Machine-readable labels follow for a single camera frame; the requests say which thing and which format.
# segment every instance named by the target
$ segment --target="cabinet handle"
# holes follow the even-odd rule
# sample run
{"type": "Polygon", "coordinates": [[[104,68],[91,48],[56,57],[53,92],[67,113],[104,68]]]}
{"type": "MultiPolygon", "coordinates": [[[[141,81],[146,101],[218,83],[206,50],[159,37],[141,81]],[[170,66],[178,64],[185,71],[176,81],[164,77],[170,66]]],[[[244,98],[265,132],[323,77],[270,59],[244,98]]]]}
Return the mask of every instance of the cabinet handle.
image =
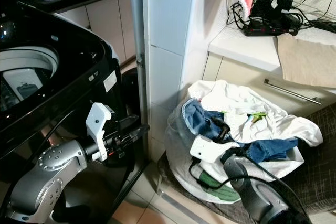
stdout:
{"type": "Polygon", "coordinates": [[[310,102],[312,102],[312,103],[321,105],[321,99],[318,98],[318,97],[315,97],[315,98],[308,98],[308,97],[305,97],[305,96],[300,95],[300,94],[298,94],[298,93],[295,93],[295,92],[289,91],[289,90],[287,90],[287,89],[284,89],[284,88],[275,86],[275,85],[273,85],[273,84],[270,84],[268,79],[265,79],[265,80],[264,80],[264,84],[266,84],[267,86],[269,86],[269,87],[271,87],[271,88],[280,90],[280,91],[282,91],[282,92],[284,92],[284,93],[291,94],[291,95],[294,95],[295,97],[299,97],[299,98],[304,99],[304,100],[306,100],[306,101],[310,101],[310,102]]]}

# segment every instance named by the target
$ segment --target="denim clothing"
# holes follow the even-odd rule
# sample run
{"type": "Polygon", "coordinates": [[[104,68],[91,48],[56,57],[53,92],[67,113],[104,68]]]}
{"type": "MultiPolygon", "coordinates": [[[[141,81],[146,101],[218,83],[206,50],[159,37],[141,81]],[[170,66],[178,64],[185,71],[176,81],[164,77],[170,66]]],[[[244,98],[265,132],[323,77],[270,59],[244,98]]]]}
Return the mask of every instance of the denim clothing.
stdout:
{"type": "Polygon", "coordinates": [[[248,148],[246,154],[254,162],[269,161],[277,158],[286,158],[286,151],[298,146],[296,137],[290,139],[272,139],[257,140],[251,144],[246,144],[244,148],[248,148]]]}
{"type": "MultiPolygon", "coordinates": [[[[211,118],[223,119],[223,115],[222,112],[205,111],[196,99],[190,99],[182,106],[182,117],[190,132],[195,136],[200,134],[211,140],[215,140],[221,132],[221,128],[215,125],[211,118]]],[[[224,139],[234,141],[229,134],[224,139]]],[[[246,150],[248,157],[260,163],[286,158],[286,151],[298,146],[298,139],[293,137],[287,140],[257,140],[250,144],[238,144],[246,150]]]]}

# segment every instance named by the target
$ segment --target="top-loading washing machine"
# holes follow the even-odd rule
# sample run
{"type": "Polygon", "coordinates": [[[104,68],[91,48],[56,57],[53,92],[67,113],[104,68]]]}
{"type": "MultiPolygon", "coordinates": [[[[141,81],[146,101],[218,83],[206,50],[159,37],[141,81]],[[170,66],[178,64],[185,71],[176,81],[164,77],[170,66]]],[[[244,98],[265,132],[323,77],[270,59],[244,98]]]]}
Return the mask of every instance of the top-loading washing machine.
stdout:
{"type": "MultiPolygon", "coordinates": [[[[127,115],[113,49],[90,31],[15,0],[1,0],[0,85],[0,202],[22,168],[33,167],[32,153],[87,135],[93,103],[108,105],[115,121],[127,115]]],[[[134,167],[133,146],[104,164],[90,163],[67,185],[58,222],[110,218],[134,167]]]]}

